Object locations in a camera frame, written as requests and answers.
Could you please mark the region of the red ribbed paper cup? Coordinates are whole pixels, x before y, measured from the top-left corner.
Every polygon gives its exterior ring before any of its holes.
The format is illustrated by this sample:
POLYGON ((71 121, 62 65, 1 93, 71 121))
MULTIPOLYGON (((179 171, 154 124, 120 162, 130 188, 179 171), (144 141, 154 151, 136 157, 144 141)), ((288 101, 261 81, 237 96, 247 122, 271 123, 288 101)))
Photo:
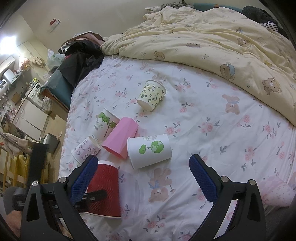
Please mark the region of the red ribbed paper cup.
POLYGON ((110 161, 98 161, 97 170, 86 193, 97 191, 105 191, 106 197, 91 201, 87 212, 96 216, 120 219, 118 168, 110 161))

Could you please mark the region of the small pink patterned cup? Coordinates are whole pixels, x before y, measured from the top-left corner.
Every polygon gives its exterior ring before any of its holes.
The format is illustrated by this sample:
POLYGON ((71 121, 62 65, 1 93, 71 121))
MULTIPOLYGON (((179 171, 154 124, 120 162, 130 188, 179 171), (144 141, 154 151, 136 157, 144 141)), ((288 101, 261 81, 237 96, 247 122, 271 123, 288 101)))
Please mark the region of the small pink patterned cup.
POLYGON ((79 164, 82 164, 89 155, 96 156, 100 150, 99 143, 93 137, 88 136, 78 146, 72 149, 71 154, 79 164))

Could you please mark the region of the pink plastic cup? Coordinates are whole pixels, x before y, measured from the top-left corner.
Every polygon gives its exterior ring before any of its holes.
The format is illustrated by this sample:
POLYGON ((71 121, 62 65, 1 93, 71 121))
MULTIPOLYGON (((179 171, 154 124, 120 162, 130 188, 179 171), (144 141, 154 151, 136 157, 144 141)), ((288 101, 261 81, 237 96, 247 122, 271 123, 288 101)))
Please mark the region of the pink plastic cup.
POLYGON ((127 140, 134 138, 138 124, 132 119, 123 117, 102 143, 102 147, 121 159, 127 158, 127 140))

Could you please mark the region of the white cup green globe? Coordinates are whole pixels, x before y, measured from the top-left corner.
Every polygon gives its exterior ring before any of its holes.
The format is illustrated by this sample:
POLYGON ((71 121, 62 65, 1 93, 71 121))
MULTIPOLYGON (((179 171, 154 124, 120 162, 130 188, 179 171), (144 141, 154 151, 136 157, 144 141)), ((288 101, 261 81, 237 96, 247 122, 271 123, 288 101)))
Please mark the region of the white cup green globe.
POLYGON ((128 138, 127 153, 135 170, 172 157, 171 144, 167 134, 128 138))

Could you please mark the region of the white cup green trees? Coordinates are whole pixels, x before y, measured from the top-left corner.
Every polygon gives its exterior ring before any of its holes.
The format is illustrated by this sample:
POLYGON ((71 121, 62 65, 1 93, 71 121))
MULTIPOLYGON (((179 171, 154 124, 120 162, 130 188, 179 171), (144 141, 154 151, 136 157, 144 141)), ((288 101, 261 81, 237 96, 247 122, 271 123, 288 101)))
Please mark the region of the white cup green trees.
POLYGON ((104 108, 99 114, 96 115, 94 124, 94 137, 99 141, 104 141, 114 130, 119 123, 120 118, 108 109, 104 108))

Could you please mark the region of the cream patterned paper cup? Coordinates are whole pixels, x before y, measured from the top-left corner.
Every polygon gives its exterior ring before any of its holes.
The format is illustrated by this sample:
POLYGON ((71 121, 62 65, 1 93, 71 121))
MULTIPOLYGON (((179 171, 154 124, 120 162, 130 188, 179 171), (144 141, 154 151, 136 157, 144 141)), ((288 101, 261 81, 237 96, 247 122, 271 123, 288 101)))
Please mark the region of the cream patterned paper cup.
POLYGON ((158 81, 147 80, 137 99, 137 104, 145 111, 153 111, 166 95, 165 87, 158 81))

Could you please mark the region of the white cabinet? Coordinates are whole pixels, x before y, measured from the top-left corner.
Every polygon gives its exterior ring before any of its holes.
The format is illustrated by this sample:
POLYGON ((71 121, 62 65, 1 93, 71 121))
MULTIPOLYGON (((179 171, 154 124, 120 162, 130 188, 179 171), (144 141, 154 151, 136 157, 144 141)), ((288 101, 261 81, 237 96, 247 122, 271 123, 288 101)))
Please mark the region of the white cabinet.
POLYGON ((29 100, 24 99, 12 124, 30 138, 38 141, 43 133, 48 120, 48 115, 36 107, 29 100))

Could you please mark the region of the white washing machine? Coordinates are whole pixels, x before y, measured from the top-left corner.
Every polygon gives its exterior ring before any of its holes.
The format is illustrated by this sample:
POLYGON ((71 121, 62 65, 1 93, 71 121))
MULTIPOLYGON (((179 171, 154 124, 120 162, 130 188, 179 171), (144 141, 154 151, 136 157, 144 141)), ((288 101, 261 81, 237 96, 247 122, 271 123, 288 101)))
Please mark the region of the white washing machine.
POLYGON ((41 86, 42 85, 39 81, 36 82, 27 95, 27 99, 39 108, 42 107, 42 103, 44 100, 44 96, 43 94, 41 94, 41 86))

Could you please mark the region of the floral white bed sheet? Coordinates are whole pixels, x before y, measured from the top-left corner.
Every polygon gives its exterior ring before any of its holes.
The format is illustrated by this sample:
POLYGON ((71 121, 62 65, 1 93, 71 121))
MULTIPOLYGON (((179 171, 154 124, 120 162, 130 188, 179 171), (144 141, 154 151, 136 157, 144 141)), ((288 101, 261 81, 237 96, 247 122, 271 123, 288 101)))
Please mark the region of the floral white bed sheet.
POLYGON ((121 218, 83 214, 98 240, 189 240, 212 206, 189 169, 192 154, 232 181, 254 179, 267 213, 295 196, 295 127, 281 114, 215 74, 116 55, 105 57, 72 94, 59 176, 78 166, 71 151, 94 136, 104 108, 132 118, 138 136, 167 134, 172 157, 134 170, 129 160, 99 152, 119 168, 121 218), (166 89, 153 111, 137 104, 147 80, 166 89))

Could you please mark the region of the white plastic bag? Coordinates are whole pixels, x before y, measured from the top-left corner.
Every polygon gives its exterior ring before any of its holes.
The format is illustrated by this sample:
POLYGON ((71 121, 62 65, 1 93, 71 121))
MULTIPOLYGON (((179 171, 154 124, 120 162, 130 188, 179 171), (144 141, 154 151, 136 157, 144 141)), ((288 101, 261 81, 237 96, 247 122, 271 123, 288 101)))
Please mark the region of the white plastic bag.
POLYGON ((48 50, 47 66, 49 69, 60 66, 65 59, 64 54, 55 53, 53 50, 48 50))

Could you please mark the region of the black clothing pile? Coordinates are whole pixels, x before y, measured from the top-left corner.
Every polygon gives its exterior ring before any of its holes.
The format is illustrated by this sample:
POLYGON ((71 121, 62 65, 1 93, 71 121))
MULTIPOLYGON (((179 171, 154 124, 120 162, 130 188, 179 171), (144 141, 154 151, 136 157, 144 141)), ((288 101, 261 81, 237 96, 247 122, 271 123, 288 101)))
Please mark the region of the black clothing pile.
POLYGON ((98 68, 104 59, 100 46, 90 40, 78 40, 70 44, 65 59, 58 67, 62 76, 75 88, 90 71, 98 68))

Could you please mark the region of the yellow bear print duvet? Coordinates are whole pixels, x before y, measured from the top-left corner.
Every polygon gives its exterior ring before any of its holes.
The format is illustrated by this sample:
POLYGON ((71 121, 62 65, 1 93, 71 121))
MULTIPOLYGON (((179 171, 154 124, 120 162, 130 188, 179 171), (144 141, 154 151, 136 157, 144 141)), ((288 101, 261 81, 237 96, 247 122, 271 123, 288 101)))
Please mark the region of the yellow bear print duvet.
POLYGON ((106 55, 180 63, 213 72, 295 123, 295 48, 227 8, 170 6, 102 45, 106 55))

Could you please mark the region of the dark clothes near pillow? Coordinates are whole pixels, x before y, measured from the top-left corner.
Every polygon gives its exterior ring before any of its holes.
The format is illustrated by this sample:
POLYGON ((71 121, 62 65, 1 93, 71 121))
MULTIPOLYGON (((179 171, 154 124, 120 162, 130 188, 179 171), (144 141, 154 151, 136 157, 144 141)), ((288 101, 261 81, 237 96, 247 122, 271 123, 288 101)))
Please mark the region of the dark clothes near pillow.
POLYGON ((254 6, 245 6, 241 12, 250 20, 253 20, 267 30, 278 32, 284 37, 288 39, 288 35, 286 34, 285 30, 278 26, 277 20, 275 20, 268 12, 263 9, 254 7, 254 6))

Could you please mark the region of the teal bed frame edge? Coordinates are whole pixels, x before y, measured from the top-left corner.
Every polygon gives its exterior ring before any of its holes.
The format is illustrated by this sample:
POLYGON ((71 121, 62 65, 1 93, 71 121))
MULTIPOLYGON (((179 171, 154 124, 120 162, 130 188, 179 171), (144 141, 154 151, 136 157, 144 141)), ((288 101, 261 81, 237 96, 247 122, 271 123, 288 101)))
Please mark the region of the teal bed frame edge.
POLYGON ((71 95, 74 87, 63 77, 60 70, 55 70, 48 81, 40 88, 43 96, 57 102, 64 109, 69 111, 71 95))

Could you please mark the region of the wall hook with items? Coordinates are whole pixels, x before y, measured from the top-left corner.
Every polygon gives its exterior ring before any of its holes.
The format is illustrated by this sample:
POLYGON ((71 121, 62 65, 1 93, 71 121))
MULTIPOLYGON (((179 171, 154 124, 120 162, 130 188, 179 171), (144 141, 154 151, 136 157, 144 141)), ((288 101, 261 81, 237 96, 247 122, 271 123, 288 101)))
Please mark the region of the wall hook with items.
POLYGON ((50 21, 50 26, 48 28, 48 32, 51 33, 55 28, 60 24, 60 19, 53 19, 50 21))

